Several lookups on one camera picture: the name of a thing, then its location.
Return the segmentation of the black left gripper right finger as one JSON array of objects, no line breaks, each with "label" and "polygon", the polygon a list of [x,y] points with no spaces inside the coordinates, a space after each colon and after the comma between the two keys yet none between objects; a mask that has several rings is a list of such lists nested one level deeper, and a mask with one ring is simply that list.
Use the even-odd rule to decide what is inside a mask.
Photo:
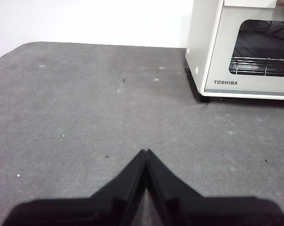
[{"label": "black left gripper right finger", "polygon": [[147,150],[147,189],[166,226],[283,226],[273,201],[255,196],[205,197],[180,180]]}]

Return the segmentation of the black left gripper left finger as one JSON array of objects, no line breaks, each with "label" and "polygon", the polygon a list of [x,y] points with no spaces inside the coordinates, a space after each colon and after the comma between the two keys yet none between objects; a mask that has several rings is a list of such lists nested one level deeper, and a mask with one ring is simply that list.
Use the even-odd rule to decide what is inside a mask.
[{"label": "black left gripper left finger", "polygon": [[86,198],[40,199],[16,205],[5,226],[129,226],[145,191],[146,151]]}]

